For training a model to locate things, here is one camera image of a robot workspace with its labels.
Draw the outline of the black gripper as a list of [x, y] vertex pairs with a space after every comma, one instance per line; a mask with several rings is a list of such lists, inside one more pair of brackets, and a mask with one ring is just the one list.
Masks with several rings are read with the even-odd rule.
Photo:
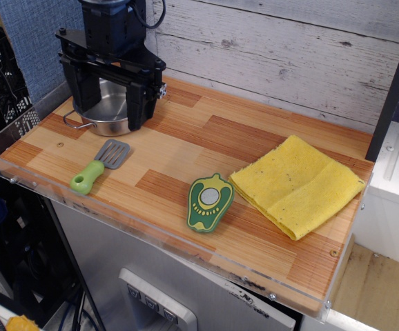
[[156, 99], [166, 94], [162, 73], [166, 64], [145, 45], [153, 25], [146, 6], [82, 6], [81, 30], [60, 28], [59, 60], [73, 100], [81, 112], [101, 101], [100, 79], [126, 87], [128, 129], [139, 130], [153, 117]]

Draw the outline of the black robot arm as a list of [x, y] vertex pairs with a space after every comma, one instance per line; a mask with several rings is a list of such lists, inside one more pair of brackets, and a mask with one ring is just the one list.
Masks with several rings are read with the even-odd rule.
[[60, 28], [59, 60], [74, 111], [93, 133], [115, 137], [153, 117], [166, 64], [145, 46], [145, 1], [82, 1], [84, 29]]

